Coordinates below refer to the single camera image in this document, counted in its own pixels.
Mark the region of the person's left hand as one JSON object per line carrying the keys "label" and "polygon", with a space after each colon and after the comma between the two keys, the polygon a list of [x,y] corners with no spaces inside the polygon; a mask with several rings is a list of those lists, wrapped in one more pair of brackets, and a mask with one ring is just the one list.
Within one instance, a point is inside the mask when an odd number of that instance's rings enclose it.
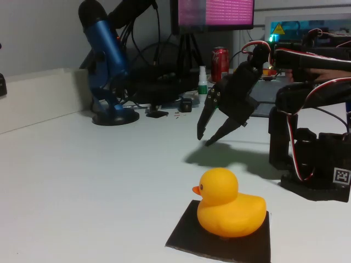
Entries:
{"label": "person's left hand", "polygon": [[[317,69],[317,68],[305,68],[303,72],[307,75],[308,81],[321,81],[326,79],[326,75],[329,73],[328,70]],[[294,75],[298,73],[298,70],[286,70],[285,76],[290,82],[297,82]]]}

